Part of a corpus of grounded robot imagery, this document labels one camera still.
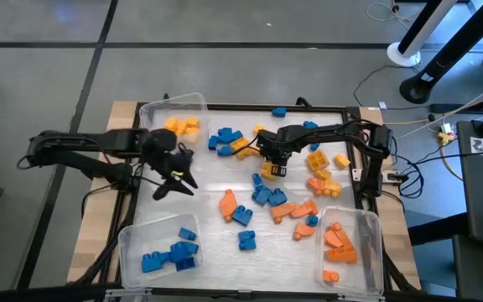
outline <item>orange lego brick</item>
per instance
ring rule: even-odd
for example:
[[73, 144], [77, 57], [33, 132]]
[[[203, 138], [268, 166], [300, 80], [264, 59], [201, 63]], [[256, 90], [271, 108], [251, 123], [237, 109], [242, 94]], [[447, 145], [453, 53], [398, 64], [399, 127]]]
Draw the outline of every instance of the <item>orange lego brick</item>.
[[340, 239], [336, 236], [333, 230], [328, 230], [327, 232], [325, 232], [324, 238], [326, 244], [332, 247], [342, 247], [342, 242], [340, 242]]
[[343, 169], [350, 164], [350, 160], [346, 156], [338, 154], [335, 156], [335, 164]]
[[234, 213], [234, 210], [238, 207], [236, 197], [232, 190], [229, 189], [225, 191], [225, 196], [219, 200], [219, 207], [221, 208], [221, 214], [223, 215], [223, 218], [225, 218], [225, 221], [232, 221], [232, 213]]
[[325, 251], [325, 256], [331, 262], [357, 263], [357, 252], [352, 246], [330, 249]]
[[337, 272], [332, 272], [324, 269], [322, 272], [322, 279], [325, 282], [337, 283], [339, 282], [339, 274]]
[[274, 206], [271, 208], [272, 218], [275, 223], [281, 223], [283, 216], [288, 215], [291, 211], [294, 211], [298, 205], [295, 202], [283, 203], [280, 206]]
[[307, 163], [313, 171], [323, 169], [329, 165], [329, 160], [322, 150], [316, 150], [312, 154], [307, 155]]
[[290, 216], [292, 218], [300, 218], [301, 216], [305, 216], [307, 214], [310, 214], [310, 215], [318, 214], [318, 208], [316, 207], [314, 200], [307, 200], [305, 203], [303, 203], [297, 209], [292, 211], [290, 213]]
[[295, 241], [301, 240], [301, 237], [307, 237], [314, 234], [314, 228], [299, 222], [293, 230], [293, 239]]

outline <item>white cable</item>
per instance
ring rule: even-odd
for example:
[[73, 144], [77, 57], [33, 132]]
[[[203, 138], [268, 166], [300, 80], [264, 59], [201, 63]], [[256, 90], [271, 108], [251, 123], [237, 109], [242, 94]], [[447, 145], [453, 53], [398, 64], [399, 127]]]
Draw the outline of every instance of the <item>white cable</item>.
[[438, 122], [438, 121], [440, 121], [440, 120], [442, 120], [442, 119], [444, 119], [444, 118], [446, 118], [446, 117], [449, 117], [449, 116], [451, 116], [451, 115], [455, 114], [456, 112], [459, 112], [459, 111], [461, 111], [461, 110], [463, 110], [463, 109], [467, 108], [467, 107], [468, 107], [470, 104], [472, 104], [472, 103], [474, 103], [474, 102], [476, 102], [476, 101], [478, 101], [478, 100], [481, 100], [481, 99], [483, 99], [483, 92], [482, 92], [482, 93], [481, 93], [479, 96], [477, 96], [477, 97], [475, 97], [474, 99], [472, 99], [470, 102], [468, 102], [468, 103], [464, 104], [462, 107], [460, 107], [460, 108], [458, 108], [458, 109], [456, 109], [456, 110], [453, 110], [452, 112], [449, 112], [448, 114], [443, 115], [442, 117], [440, 117], [440, 118], [438, 118], [438, 119], [434, 120], [433, 122], [429, 122], [429, 123], [427, 123], [426, 125], [424, 125], [424, 126], [422, 126], [422, 127], [416, 128], [415, 130], [413, 130], [413, 131], [411, 131], [411, 132], [409, 132], [409, 133], [406, 133], [406, 134], [402, 135], [401, 137], [397, 138], [397, 140], [402, 139], [402, 138], [405, 138], [405, 137], [407, 137], [407, 136], [409, 136], [409, 135], [411, 135], [411, 134], [413, 134], [413, 133], [417, 132], [418, 130], [422, 130], [422, 129], [424, 129], [424, 128], [428, 127], [429, 125], [431, 125], [431, 124], [433, 124], [433, 123], [435, 123], [435, 122]]

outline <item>blue block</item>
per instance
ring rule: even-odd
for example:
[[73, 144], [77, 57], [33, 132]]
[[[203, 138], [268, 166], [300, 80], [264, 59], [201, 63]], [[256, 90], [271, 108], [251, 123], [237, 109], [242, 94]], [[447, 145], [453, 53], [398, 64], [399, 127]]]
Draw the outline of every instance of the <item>blue block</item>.
[[286, 197], [286, 194], [284, 194], [284, 192], [281, 189], [277, 188], [273, 190], [273, 193], [271, 196], [269, 196], [268, 200], [269, 200], [270, 206], [278, 206], [285, 203], [288, 200], [288, 198]]
[[193, 241], [195, 238], [197, 238], [197, 234], [182, 227], [180, 228], [180, 232], [178, 232], [178, 237]]
[[274, 117], [286, 117], [286, 108], [285, 107], [275, 107], [272, 109], [272, 115]]
[[212, 135], [210, 139], [208, 139], [208, 149], [215, 150], [217, 148], [217, 136]]
[[251, 198], [256, 201], [260, 206], [264, 206], [268, 198], [272, 195], [272, 191], [265, 185], [255, 188]]
[[305, 222], [309, 227], [316, 227], [316, 225], [318, 224], [318, 217], [314, 215], [309, 215], [307, 216], [307, 220]]
[[231, 146], [223, 146], [217, 150], [217, 155], [219, 156], [231, 156], [234, 150]]
[[238, 206], [234, 213], [232, 213], [232, 219], [240, 222], [242, 225], [247, 226], [251, 221], [252, 211], [246, 210], [245, 206]]
[[261, 187], [264, 185], [262, 182], [262, 177], [258, 173], [255, 173], [252, 175], [252, 184], [255, 186], [255, 188]]
[[255, 237], [254, 231], [241, 231], [238, 233], [238, 239], [240, 239], [240, 242], [253, 239], [254, 237]]
[[162, 268], [159, 258], [153, 258], [151, 254], [144, 254], [141, 261], [141, 270], [143, 273], [150, 273], [152, 271]]
[[240, 242], [239, 247], [242, 251], [252, 250], [252, 249], [257, 248], [257, 242], [255, 241], [255, 238], [247, 239], [247, 240]]

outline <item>orange block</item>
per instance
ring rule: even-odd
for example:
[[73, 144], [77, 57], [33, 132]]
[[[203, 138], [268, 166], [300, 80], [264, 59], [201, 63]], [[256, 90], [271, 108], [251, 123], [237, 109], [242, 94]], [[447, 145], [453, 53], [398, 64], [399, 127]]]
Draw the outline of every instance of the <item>orange block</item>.
[[323, 271], [322, 278], [325, 282], [339, 282], [339, 274], [337, 272], [331, 272], [325, 269]]
[[352, 246], [333, 248], [325, 251], [327, 261], [345, 262], [349, 264], [357, 263], [357, 252]]
[[299, 222], [293, 230], [293, 239], [295, 241], [301, 240], [301, 237], [307, 237], [314, 234], [314, 228]]
[[298, 205], [295, 202], [283, 203], [280, 206], [274, 206], [271, 208], [272, 218], [275, 223], [281, 223], [283, 221], [283, 216], [288, 215], [291, 211], [294, 211]]
[[219, 207], [221, 208], [221, 214], [223, 215], [223, 218], [225, 218], [225, 221], [232, 221], [232, 213], [234, 213], [234, 210], [238, 207], [236, 197], [232, 190], [229, 189], [225, 191], [225, 196], [219, 200]]
[[305, 216], [307, 214], [316, 215], [318, 214], [318, 208], [314, 203], [314, 200], [308, 200], [307, 202], [303, 203], [297, 209], [290, 213], [292, 218], [300, 218], [301, 216]]
[[329, 244], [332, 247], [342, 247], [342, 242], [340, 242], [340, 239], [336, 236], [335, 232], [333, 230], [328, 230], [324, 234], [325, 238], [325, 243]]

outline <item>yellow lego brick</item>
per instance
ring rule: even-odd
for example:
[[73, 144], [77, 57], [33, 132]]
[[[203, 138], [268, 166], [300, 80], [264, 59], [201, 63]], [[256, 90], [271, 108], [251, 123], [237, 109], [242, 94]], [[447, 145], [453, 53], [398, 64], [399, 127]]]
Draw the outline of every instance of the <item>yellow lego brick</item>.
[[314, 172], [316, 178], [321, 180], [330, 180], [331, 179], [331, 172], [326, 169], [319, 169]]
[[188, 127], [198, 128], [200, 126], [200, 121], [197, 117], [188, 117], [185, 121], [188, 123]]
[[257, 133], [258, 131], [260, 130], [263, 130], [264, 129], [264, 126], [263, 125], [256, 125], [253, 129], [252, 129], [252, 134], [254, 136], [257, 136]]
[[165, 128], [167, 130], [170, 130], [172, 132], [176, 131], [176, 125], [178, 124], [178, 118], [176, 117], [171, 117], [170, 119], [165, 122]]
[[346, 156], [338, 154], [335, 156], [335, 164], [343, 169], [350, 164], [350, 160]]
[[329, 160], [322, 150], [316, 150], [314, 153], [307, 155], [307, 163], [310, 169], [317, 171], [323, 169], [329, 165]]

